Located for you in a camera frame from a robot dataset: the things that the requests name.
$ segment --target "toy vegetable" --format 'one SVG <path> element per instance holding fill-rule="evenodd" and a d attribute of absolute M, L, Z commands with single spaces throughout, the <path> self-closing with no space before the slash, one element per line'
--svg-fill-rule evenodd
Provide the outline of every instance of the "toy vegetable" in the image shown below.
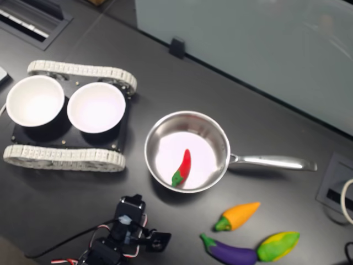
<path fill-rule="evenodd" d="M 260 203 L 248 203 L 237 205 L 233 208 L 226 210 L 218 223 L 216 230 L 234 230 L 241 227 L 248 219 L 256 212 Z"/>
<path fill-rule="evenodd" d="M 270 236 L 258 248 L 258 257 L 261 261 L 278 261 L 296 246 L 300 234 L 294 231 L 282 232 Z"/>
<path fill-rule="evenodd" d="M 254 265 L 258 260 L 256 252 L 248 248 L 231 247 L 201 234 L 206 251 L 217 260 L 228 265 Z"/>
<path fill-rule="evenodd" d="M 183 161 L 179 169 L 174 173 L 172 177 L 172 186 L 176 187 L 183 184 L 189 176 L 191 168 L 191 155 L 189 149 L 185 150 Z"/>

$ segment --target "wire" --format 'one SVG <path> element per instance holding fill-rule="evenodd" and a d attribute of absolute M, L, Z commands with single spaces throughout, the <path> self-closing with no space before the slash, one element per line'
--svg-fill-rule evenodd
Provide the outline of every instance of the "wire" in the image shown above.
<path fill-rule="evenodd" d="M 350 179 L 349 181 L 347 181 L 346 184 L 344 184 L 343 186 L 343 189 L 341 192 L 341 208 L 342 208 L 343 215 L 346 217 L 348 222 L 350 222 L 353 225 L 353 219 L 349 216 L 346 208 L 346 194 L 347 194 L 348 187 L 351 184 L 353 184 L 353 179 Z"/>
<path fill-rule="evenodd" d="M 0 116 L 4 113 L 5 110 L 6 110 L 6 103 L 5 103 L 4 106 L 2 106 L 2 108 L 0 109 Z"/>
<path fill-rule="evenodd" d="M 348 253 L 348 247 L 349 247 L 349 245 L 353 245 L 353 242 L 348 242 L 348 243 L 344 246 L 344 253 L 346 254 L 346 257 L 347 257 L 347 259 L 348 259 L 349 264 L 352 265 L 352 264 L 353 264 L 353 261 L 352 261 L 351 257 L 349 256 L 349 253 Z"/>
<path fill-rule="evenodd" d="M 107 221 L 107 222 L 104 222 L 103 224 L 104 224 L 104 225 L 109 225 L 109 224 L 111 224 L 112 222 L 116 222 L 116 221 L 118 221 L 118 220 L 117 220 L 117 219 L 112 219 L 112 220 L 109 220 L 109 221 Z M 31 258 L 31 259 L 33 259 L 33 258 L 39 258 L 39 257 L 41 257 L 41 256 L 43 256 L 43 255 L 45 255 L 45 254 L 47 254 L 47 253 L 49 253 L 49 252 L 51 252 L 51 251 L 57 249 L 58 247 L 61 247 L 62 245 L 65 245 L 66 243 L 68 243 L 68 242 L 70 242 L 70 241 L 72 241 L 72 240 L 74 240 L 74 239 L 76 239 L 76 238 L 78 238 L 78 237 L 80 237 L 80 236 L 83 236 L 83 235 L 85 235 L 85 234 L 87 234 L 87 233 L 89 233 L 89 232 L 94 231 L 98 226 L 99 226 L 99 225 L 96 225 L 96 226 L 94 226 L 94 227 L 91 227 L 90 229 L 84 230 L 84 231 L 82 231 L 82 232 L 80 232 L 80 233 L 78 233 L 78 234 L 76 234 L 76 235 L 74 235 L 74 236 L 72 236 L 72 237 L 69 237 L 68 239 L 66 239 L 66 240 L 64 240 L 64 241 L 62 241 L 62 242 L 60 242 L 60 243 L 58 243 L 58 244 L 56 244 L 56 245 L 54 245 L 54 246 L 52 246 L 52 247 L 46 249 L 45 251 L 43 251 L 43 252 L 41 252 L 41 253 L 38 253 L 38 254 L 35 254 L 35 255 L 25 254 L 24 256 L 25 256 L 26 258 Z"/>
<path fill-rule="evenodd" d="M 70 263 L 71 265 L 77 265 L 78 263 L 78 260 L 77 259 L 71 259 L 71 258 L 68 258 L 68 259 L 53 259 L 51 261 L 51 264 L 60 264 L 60 263 Z"/>
<path fill-rule="evenodd" d="M 80 260 L 80 259 L 83 257 L 83 255 L 85 255 L 87 252 L 88 252 L 88 250 L 85 250 L 85 251 L 81 254 L 81 256 L 78 258 L 78 260 Z"/>
<path fill-rule="evenodd" d="M 94 240 L 94 236 L 95 236 L 95 233 L 98 231 L 98 229 L 100 228 L 106 228 L 110 231 L 110 228 L 108 227 L 108 225 L 99 225 L 97 226 L 97 228 L 95 229 L 95 231 L 93 232 L 93 235 L 92 237 L 90 238 L 90 241 L 89 241 L 89 248 L 92 247 L 92 243 L 93 243 L 93 240 Z"/>
<path fill-rule="evenodd" d="M 142 225 L 143 228 L 145 228 L 145 226 L 146 226 L 146 224 L 147 224 L 147 220 L 148 220 L 147 214 L 144 214 L 144 216 L 145 216 L 145 220 L 143 221 L 143 225 Z M 142 231 L 143 231 L 143 229 L 141 229 L 140 233 L 138 234 L 138 238 L 141 238 L 141 236 L 142 236 Z M 140 245 L 137 245 L 137 247 L 136 247 L 136 253 L 135 253 L 134 255 L 130 255 L 130 254 L 123 254 L 123 255 L 124 255 L 124 257 L 126 257 L 126 258 L 136 258 L 137 255 L 138 255 L 138 253 L 139 253 L 139 251 L 140 251 Z"/>

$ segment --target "frosted glass panel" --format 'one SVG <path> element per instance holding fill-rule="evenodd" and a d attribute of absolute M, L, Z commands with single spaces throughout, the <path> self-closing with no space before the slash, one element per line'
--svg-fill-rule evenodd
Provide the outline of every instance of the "frosted glass panel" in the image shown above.
<path fill-rule="evenodd" d="M 136 0 L 138 27 L 353 135 L 353 6 L 341 0 Z"/>

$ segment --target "saucepan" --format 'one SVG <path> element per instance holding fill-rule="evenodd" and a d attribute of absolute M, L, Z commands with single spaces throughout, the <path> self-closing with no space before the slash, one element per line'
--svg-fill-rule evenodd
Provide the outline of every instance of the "saucepan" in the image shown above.
<path fill-rule="evenodd" d="M 188 178 L 172 186 L 185 150 L 190 151 Z M 145 160 L 152 176 L 176 192 L 196 193 L 211 188 L 226 170 L 240 163 L 267 167 L 316 171 L 313 161 L 289 156 L 238 156 L 231 153 L 227 135 L 209 116 L 191 111 L 171 113 L 159 120 L 147 135 Z"/>

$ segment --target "dark gray table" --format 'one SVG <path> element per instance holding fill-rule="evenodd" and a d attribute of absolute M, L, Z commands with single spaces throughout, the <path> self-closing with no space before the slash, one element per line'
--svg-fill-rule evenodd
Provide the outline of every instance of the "dark gray table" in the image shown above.
<path fill-rule="evenodd" d="M 26 76 L 31 60 L 50 59 L 115 66 L 138 79 L 130 113 L 122 173 L 37 171 L 0 161 L 0 233 L 24 252 L 45 249 L 81 230 L 109 220 L 119 198 L 140 193 L 147 203 L 148 226 L 171 232 L 162 254 L 144 253 L 133 264 L 219 264 L 204 253 L 199 234 L 239 247 L 254 247 L 280 231 L 301 233 L 296 249 L 277 264 L 341 264 L 353 227 L 332 222 L 315 200 L 333 152 L 353 159 L 353 143 L 328 129 L 189 60 L 78 1 L 63 1 L 75 17 L 42 52 L 0 30 L 0 65 L 14 81 Z M 0 105 L 14 82 L 0 93 Z M 152 125 L 177 110 L 214 118 L 240 155 L 290 155 L 316 160 L 316 173 L 242 169 L 227 172 L 213 188 L 175 194 L 148 172 L 143 144 Z M 0 118 L 0 150 L 10 144 L 13 123 Z M 255 215 L 239 230 L 211 232 L 220 214 L 236 204 L 260 201 Z M 334 218 L 343 217 L 331 213 Z M 38 259 L 77 258 L 89 236 Z"/>

